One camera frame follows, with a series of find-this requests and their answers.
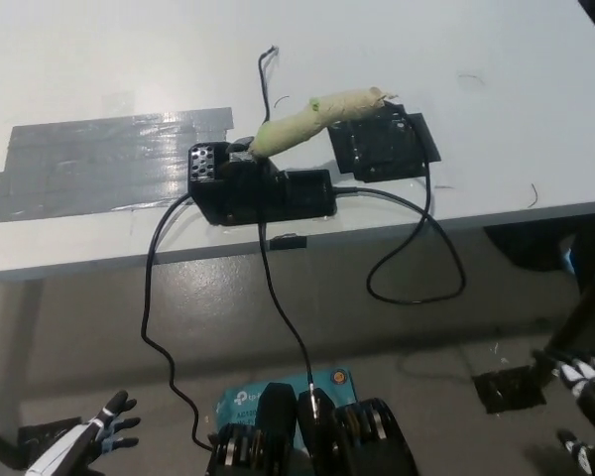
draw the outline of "white table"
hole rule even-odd
[[[423,113],[442,156],[434,216],[447,226],[595,212],[595,27],[576,0],[3,0],[0,171],[13,126],[112,117],[119,105],[229,106],[228,138],[251,135],[263,116],[256,60],[271,44],[281,48],[272,103],[289,96],[272,117],[373,85]],[[281,168],[332,160],[325,133],[275,157]],[[422,204],[416,180],[370,186]],[[0,281],[142,265],[163,212],[1,223]],[[310,246],[403,235],[416,221],[347,197],[334,217],[272,224],[268,236]],[[256,249],[254,226],[210,226],[191,206],[159,261]]]

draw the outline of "power cord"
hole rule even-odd
[[[260,55],[260,57],[258,58],[258,72],[260,74],[260,88],[262,90],[262,100],[263,100],[263,103],[265,106],[265,119],[263,121],[263,124],[265,122],[269,122],[269,119],[271,118],[271,107],[269,105],[269,91],[267,88],[267,79],[265,78],[263,61],[269,55],[272,55],[273,53],[275,53],[277,50],[278,50],[278,47],[270,47],[268,50],[266,50],[264,53],[262,53]],[[269,269],[269,260],[267,259],[267,246],[266,246],[267,223],[265,222],[265,218],[264,218],[262,210],[263,210],[263,207],[262,207],[262,203],[260,202],[258,204],[258,241],[260,243],[260,254],[262,255],[262,263],[265,267],[265,276],[267,278],[267,287],[269,288],[269,294],[271,295],[271,299],[274,302],[274,306],[276,307],[278,314],[280,315],[282,320],[285,322],[285,324],[291,331],[291,334],[294,335],[294,338],[297,341],[297,345],[299,345],[299,350],[301,351],[301,355],[304,359],[304,365],[306,367],[306,380],[308,382],[309,388],[312,389],[314,387],[313,373],[312,373],[312,368],[310,365],[310,358],[308,357],[308,351],[306,350],[304,341],[301,339],[301,336],[299,335],[298,331],[296,330],[294,325],[291,323],[291,321],[287,317],[285,310],[282,308],[280,301],[278,300],[278,297],[276,296],[276,291],[274,290],[273,281],[271,279],[271,270]]]
[[[181,400],[187,403],[194,413],[194,422],[191,427],[191,440],[202,449],[211,451],[211,446],[209,446],[206,443],[203,443],[196,436],[196,432],[198,431],[198,407],[196,406],[194,401],[186,394],[184,394],[175,384],[175,376],[177,372],[177,364],[175,362],[175,359],[172,357],[172,354],[170,354],[170,352],[168,352],[163,346],[159,345],[157,342],[148,337],[148,320],[150,319],[150,303],[152,300],[152,268],[155,264],[155,257],[157,255],[157,246],[159,244],[159,238],[170,216],[172,216],[172,214],[175,212],[177,208],[179,208],[179,206],[184,204],[189,199],[189,193],[186,193],[181,198],[178,198],[177,201],[175,201],[172,205],[170,205],[168,210],[166,210],[166,212],[161,217],[161,220],[159,221],[159,224],[155,229],[155,233],[152,236],[152,241],[150,242],[150,247],[148,248],[148,258],[146,260],[146,287],[143,307],[143,319],[141,321],[141,338],[146,344],[148,344],[150,347],[155,349],[157,352],[159,352],[166,358],[166,360],[168,361],[168,366],[170,368],[170,376],[168,378],[168,385],[170,386],[170,389],[175,394],[177,394],[177,396]]]
[[[395,202],[403,205],[404,207],[415,211],[416,213],[418,213],[421,216],[421,219],[418,222],[418,224],[416,225],[416,228],[413,230],[413,232],[410,234],[410,236],[406,239],[406,241],[402,245],[398,246],[395,250],[390,252],[388,255],[386,255],[384,258],[382,258],[379,261],[379,263],[377,265],[375,265],[375,267],[373,267],[373,270],[371,270],[371,274],[369,275],[369,278],[366,280],[368,292],[371,294],[371,296],[377,298],[378,300],[383,300],[385,302],[391,302],[391,303],[395,303],[395,304],[424,304],[424,303],[428,303],[428,302],[437,302],[440,300],[456,298],[463,293],[463,291],[465,290],[465,287],[467,286],[467,276],[465,275],[465,268],[463,267],[463,263],[460,260],[460,257],[458,256],[458,252],[456,251],[454,244],[452,243],[449,236],[447,236],[447,233],[445,233],[445,230],[443,230],[443,228],[440,226],[440,224],[438,224],[438,222],[432,217],[432,215],[430,215],[427,212],[428,207],[421,208],[420,206],[412,203],[409,200],[406,200],[405,198],[401,198],[400,196],[396,196],[392,193],[388,193],[387,191],[377,190],[374,188],[364,188],[361,186],[337,186],[333,189],[333,191],[337,195],[358,194],[358,193],[377,195],[377,196],[386,198],[388,200],[395,201]],[[418,235],[418,233],[420,232],[420,230],[422,229],[422,227],[426,221],[429,222],[430,226],[432,228],[434,228],[434,230],[436,230],[436,232],[440,235],[440,237],[443,239],[443,242],[447,246],[449,253],[452,255],[452,259],[454,261],[454,264],[456,265],[456,269],[458,270],[458,275],[460,277],[460,284],[458,286],[458,289],[456,291],[454,291],[453,293],[450,293],[449,295],[445,295],[445,296],[427,297],[425,299],[409,300],[409,301],[390,299],[388,297],[381,297],[381,296],[376,295],[376,293],[374,291],[372,291],[372,288],[370,288],[370,277],[375,274],[375,271],[378,270],[381,265],[386,263],[386,261],[388,261],[393,256],[395,256],[397,253],[399,253],[401,250],[406,248],[406,246],[408,246],[415,239],[415,237]]]
[[[467,286],[467,278],[465,276],[465,271],[463,269],[462,263],[458,256],[458,253],[456,252],[453,244],[451,243],[451,241],[449,240],[449,238],[447,237],[447,235],[443,231],[443,229],[440,227],[440,225],[435,220],[433,220],[433,218],[431,217],[431,215],[429,213],[429,210],[431,207],[431,200],[432,200],[431,180],[430,180],[430,173],[429,173],[429,155],[427,153],[427,150],[425,149],[425,145],[424,145],[423,141],[420,139],[420,135],[417,133],[417,128],[415,127],[415,123],[412,121],[412,119],[406,112],[406,109],[404,108],[404,106],[400,105],[400,104],[392,104],[392,103],[389,103],[389,105],[397,107],[400,110],[404,120],[406,121],[406,124],[411,128],[415,138],[418,140],[418,143],[420,144],[422,156],[423,156],[423,163],[422,163],[423,176],[425,178],[425,204],[423,206],[423,209],[421,209],[418,206],[416,206],[414,203],[410,202],[409,200],[400,198],[396,195],[392,195],[391,193],[381,192],[381,191],[373,189],[373,188],[348,187],[345,189],[350,190],[351,188],[355,188],[356,191],[341,192],[341,193],[364,192],[364,193],[372,193],[374,195],[382,195],[390,200],[393,200],[393,201],[396,201],[396,202],[402,204],[403,206],[406,206],[407,208],[411,208],[412,210],[414,210],[420,214],[420,220],[418,221],[418,223],[416,224],[415,228],[413,229],[412,233],[408,236],[408,238],[406,238],[406,240],[401,245],[399,245],[393,251],[391,251],[386,256],[384,256],[381,260],[379,260],[377,262],[377,264],[375,264],[375,266],[372,267],[372,269],[368,273],[368,276],[366,277],[366,290],[368,291],[370,296],[372,296],[373,298],[375,298],[377,300],[380,300],[382,302],[388,302],[390,304],[398,304],[398,305],[426,304],[429,302],[438,302],[441,300],[448,300],[448,299],[456,298],[456,297],[460,296],[463,293],[463,291],[465,290],[465,287]],[[458,272],[460,274],[460,280],[461,280],[460,286],[453,293],[449,293],[444,296],[426,297],[423,299],[397,299],[397,298],[393,298],[393,297],[381,296],[373,288],[373,279],[375,277],[375,274],[379,271],[379,269],[382,266],[384,266],[388,261],[390,261],[392,258],[394,258],[395,255],[399,254],[405,248],[407,248],[418,237],[418,235],[419,235],[420,231],[422,230],[426,221],[430,222],[430,225],[432,226],[432,228],[434,228],[436,231],[438,231],[438,233],[443,238],[443,241],[445,241],[445,243],[447,244],[447,247],[449,248],[450,253],[452,254],[452,257],[454,258],[454,263],[456,263],[456,267],[458,268]]]

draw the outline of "black plastic mount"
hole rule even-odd
[[[328,135],[339,171],[365,182],[423,177],[423,159],[440,161],[423,115],[387,103],[375,116],[333,124]]]
[[[337,211],[328,170],[279,172],[269,159],[196,144],[188,152],[188,189],[207,221],[245,225],[300,220]]]

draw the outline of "robotic hand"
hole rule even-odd
[[[535,351],[534,356],[554,366],[553,375],[571,391],[578,407],[595,426],[595,351],[546,350]],[[561,429],[557,433],[557,438],[585,474],[595,475],[594,446],[580,441],[567,429]]]
[[[88,468],[102,454],[118,448],[132,448],[138,438],[117,437],[122,429],[132,428],[141,421],[138,417],[121,418],[137,405],[128,400],[126,391],[118,392],[90,421],[66,432],[29,468],[27,476],[103,476]]]

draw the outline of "cable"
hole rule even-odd
[[[206,443],[203,443],[198,439],[196,436],[196,432],[198,430],[198,407],[194,403],[194,401],[184,394],[175,384],[175,375],[177,372],[177,364],[175,363],[175,359],[172,357],[170,352],[168,352],[164,347],[159,345],[157,342],[152,340],[148,337],[148,320],[150,319],[150,302],[152,298],[152,267],[155,263],[155,257],[157,254],[157,245],[159,244],[159,237],[163,232],[166,223],[170,216],[175,212],[179,206],[185,203],[189,199],[189,193],[186,193],[181,198],[178,198],[170,208],[166,210],[164,215],[161,217],[157,228],[155,229],[155,233],[152,236],[152,241],[150,242],[150,247],[148,248],[148,258],[146,260],[146,288],[145,288],[145,299],[144,299],[144,307],[143,307],[143,319],[141,321],[141,338],[143,341],[148,344],[150,347],[155,349],[161,355],[163,355],[166,360],[168,361],[168,365],[170,367],[170,377],[168,379],[168,385],[170,389],[177,394],[181,400],[186,402],[194,413],[194,423],[191,428],[191,440],[196,443],[202,449],[206,449],[207,451],[211,451],[212,448]]]
[[[258,58],[258,72],[260,73],[260,88],[262,90],[262,100],[265,105],[265,119],[263,121],[263,124],[265,122],[269,122],[269,119],[271,118],[271,108],[269,106],[269,90],[267,89],[267,79],[265,78],[265,72],[263,70],[262,62],[265,60],[266,57],[268,57],[269,55],[274,53],[277,49],[278,49],[278,47],[270,47],[268,50],[266,50],[264,53],[262,53],[260,55],[260,57]],[[301,339],[301,336],[299,335],[298,331],[296,330],[294,325],[291,323],[291,321],[287,317],[285,310],[282,308],[280,301],[278,300],[278,297],[276,296],[276,291],[274,290],[274,284],[271,279],[271,270],[269,269],[269,260],[267,259],[267,247],[265,244],[266,243],[265,235],[266,235],[267,223],[265,222],[262,205],[263,205],[262,199],[260,199],[259,203],[258,203],[258,241],[260,243],[260,254],[262,255],[262,263],[265,267],[265,276],[267,278],[267,287],[269,288],[269,294],[271,295],[271,299],[274,302],[274,306],[276,307],[278,314],[280,315],[282,320],[285,322],[285,324],[291,331],[291,334],[294,335],[294,338],[297,341],[297,345],[299,345],[299,350],[301,351],[301,355],[304,359],[304,365],[306,367],[306,380],[309,384],[309,387],[312,388],[313,387],[313,372],[312,372],[312,369],[310,366],[310,358],[308,357],[308,351],[306,350],[304,341]]]
[[[408,239],[404,242],[403,245],[400,245],[397,247],[396,251],[389,253],[388,255],[386,255],[385,258],[380,260],[378,265],[376,265],[373,268],[373,270],[371,271],[372,275],[374,275],[374,271],[376,271],[376,269],[378,269],[379,266],[383,265],[386,261],[388,261],[390,258],[392,258],[396,253],[398,253],[403,248],[408,246],[408,244],[410,244],[410,242],[412,242],[412,240],[418,235],[418,232],[423,227],[423,224],[425,223],[425,221],[428,221],[429,224],[431,225],[431,227],[434,228],[434,230],[436,230],[436,232],[440,235],[440,237],[445,242],[445,245],[447,246],[450,254],[452,255],[452,259],[454,260],[454,264],[456,265],[458,274],[460,276],[460,285],[458,286],[458,289],[455,292],[450,293],[445,296],[428,297],[428,298],[419,299],[419,300],[402,301],[402,300],[397,300],[397,299],[389,299],[388,297],[375,296],[375,293],[372,292],[371,288],[369,288],[368,292],[373,297],[375,297],[379,300],[384,300],[385,302],[391,302],[391,303],[396,303],[396,304],[423,304],[423,303],[428,303],[428,302],[437,302],[440,300],[456,298],[457,296],[460,296],[463,293],[463,291],[465,290],[465,287],[467,286],[467,276],[465,275],[465,268],[463,267],[463,263],[461,262],[460,257],[458,256],[458,252],[456,251],[454,244],[449,239],[449,236],[447,236],[447,233],[445,233],[445,231],[440,226],[440,224],[438,224],[438,222],[432,217],[432,215],[430,215],[428,213],[428,211],[425,208],[421,208],[420,206],[412,203],[409,200],[406,200],[405,198],[401,198],[400,196],[396,196],[392,193],[388,193],[387,191],[376,190],[374,188],[363,188],[360,186],[341,186],[341,187],[335,187],[333,190],[337,195],[357,194],[357,193],[378,195],[381,197],[385,197],[389,200],[395,201],[407,208],[410,208],[411,210],[413,210],[416,213],[421,215],[421,220],[416,225],[416,228],[415,228],[415,230],[413,230],[413,233],[408,237]]]
[[[260,57],[258,58],[258,73],[260,74],[260,88],[262,89],[262,100],[265,105],[265,120],[262,121],[263,124],[265,122],[269,122],[269,119],[271,119],[271,107],[269,106],[269,91],[267,90],[267,79],[265,78],[265,71],[262,67],[262,61],[264,61],[268,55],[274,53],[277,49],[278,49],[278,47],[271,46],[268,50],[266,50],[264,53],[262,53],[260,55]]]
[[[377,300],[380,300],[382,302],[388,302],[390,304],[398,304],[398,305],[425,304],[425,303],[429,303],[429,302],[437,302],[440,300],[456,298],[457,296],[460,296],[460,294],[462,294],[464,285],[462,287],[459,287],[459,291],[457,291],[456,293],[450,293],[449,295],[439,296],[439,297],[428,297],[428,298],[424,298],[424,299],[396,299],[393,297],[384,297],[384,296],[381,296],[379,293],[377,293],[375,291],[375,289],[373,288],[373,279],[375,277],[375,274],[379,271],[379,269],[382,266],[384,266],[389,260],[391,260],[395,255],[402,252],[408,245],[410,245],[418,237],[419,233],[423,229],[425,222],[427,221],[427,218],[430,216],[429,210],[431,207],[431,199],[432,199],[431,179],[430,179],[430,173],[429,173],[429,155],[427,153],[427,150],[425,149],[425,144],[420,139],[420,135],[417,132],[415,123],[412,121],[412,119],[406,112],[405,107],[401,104],[393,104],[391,102],[387,102],[387,104],[391,107],[395,107],[395,108],[399,109],[399,111],[402,114],[402,117],[406,121],[406,124],[408,124],[408,126],[412,129],[413,134],[418,139],[418,143],[421,146],[422,159],[423,159],[423,162],[422,162],[423,177],[425,178],[425,204],[421,211],[416,210],[421,215],[421,217],[420,217],[420,220],[418,221],[418,223],[416,224],[415,228],[413,229],[412,233],[408,236],[408,238],[401,245],[399,245],[397,248],[395,248],[393,251],[391,251],[386,256],[384,256],[381,260],[379,260],[377,262],[377,264],[375,264],[375,266],[372,267],[372,269],[368,273],[368,276],[366,277],[366,290],[368,291],[368,294],[370,294],[370,296],[372,296],[373,298],[375,298]],[[370,190],[374,191],[375,194],[380,194],[378,190],[373,190],[372,188],[370,188]]]
[[[304,345],[304,341],[301,340],[301,336],[299,335],[298,331],[291,323],[285,311],[282,309],[280,302],[278,301],[278,297],[276,296],[276,291],[274,290],[274,285],[271,280],[271,271],[269,270],[269,261],[267,259],[267,250],[265,246],[265,223],[258,223],[258,240],[260,242],[260,253],[262,254],[262,263],[265,267],[265,276],[267,277],[267,287],[269,288],[269,294],[271,295],[271,299],[273,300],[274,304],[276,305],[276,309],[278,310],[278,314],[285,322],[291,334],[294,335],[294,338],[297,341],[297,345],[299,345],[299,350],[301,351],[301,355],[304,358],[304,365],[306,366],[306,379],[310,384],[313,383],[313,372],[310,367],[310,358],[308,357],[308,351],[306,350],[306,346]]]

